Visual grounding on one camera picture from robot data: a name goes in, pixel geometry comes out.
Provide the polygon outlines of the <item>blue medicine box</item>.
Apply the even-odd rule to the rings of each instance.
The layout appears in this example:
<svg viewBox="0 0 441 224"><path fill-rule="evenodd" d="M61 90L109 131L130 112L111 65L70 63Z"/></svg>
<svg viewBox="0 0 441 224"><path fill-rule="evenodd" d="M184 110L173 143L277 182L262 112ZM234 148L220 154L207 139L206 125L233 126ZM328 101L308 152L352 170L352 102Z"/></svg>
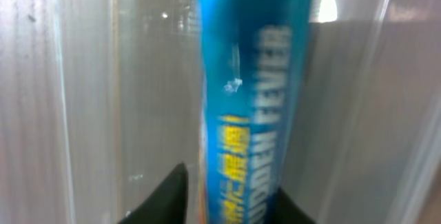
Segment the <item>blue medicine box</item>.
<svg viewBox="0 0 441 224"><path fill-rule="evenodd" d="M268 223L291 133L312 0L199 0L202 223Z"/></svg>

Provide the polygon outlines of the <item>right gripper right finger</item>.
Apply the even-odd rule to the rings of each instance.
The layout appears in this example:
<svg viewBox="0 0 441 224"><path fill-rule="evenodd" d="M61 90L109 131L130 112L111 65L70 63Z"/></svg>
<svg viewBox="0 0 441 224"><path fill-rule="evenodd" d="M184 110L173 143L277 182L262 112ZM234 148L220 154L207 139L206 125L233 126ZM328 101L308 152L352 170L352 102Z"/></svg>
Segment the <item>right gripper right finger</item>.
<svg viewBox="0 0 441 224"><path fill-rule="evenodd" d="M315 224L315 222L290 199L282 187L279 187L271 224Z"/></svg>

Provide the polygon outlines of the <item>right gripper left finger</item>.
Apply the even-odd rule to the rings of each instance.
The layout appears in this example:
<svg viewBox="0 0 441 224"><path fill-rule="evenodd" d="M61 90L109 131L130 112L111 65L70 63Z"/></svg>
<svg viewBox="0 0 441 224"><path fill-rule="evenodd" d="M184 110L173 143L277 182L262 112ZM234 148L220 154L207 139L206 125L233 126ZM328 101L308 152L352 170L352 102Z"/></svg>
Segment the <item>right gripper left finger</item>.
<svg viewBox="0 0 441 224"><path fill-rule="evenodd" d="M184 224L187 215L189 175L179 163L155 190L119 224Z"/></svg>

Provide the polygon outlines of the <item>clear plastic container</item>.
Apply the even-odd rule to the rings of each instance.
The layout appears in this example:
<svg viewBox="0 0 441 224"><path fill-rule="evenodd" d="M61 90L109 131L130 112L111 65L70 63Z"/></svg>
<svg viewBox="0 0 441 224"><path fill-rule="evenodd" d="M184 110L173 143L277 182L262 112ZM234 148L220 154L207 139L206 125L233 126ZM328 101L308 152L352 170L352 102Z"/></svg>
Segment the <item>clear plastic container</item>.
<svg viewBox="0 0 441 224"><path fill-rule="evenodd" d="M282 187L317 223L440 222L440 0L314 0ZM1 222L199 214L198 0L1 0Z"/></svg>

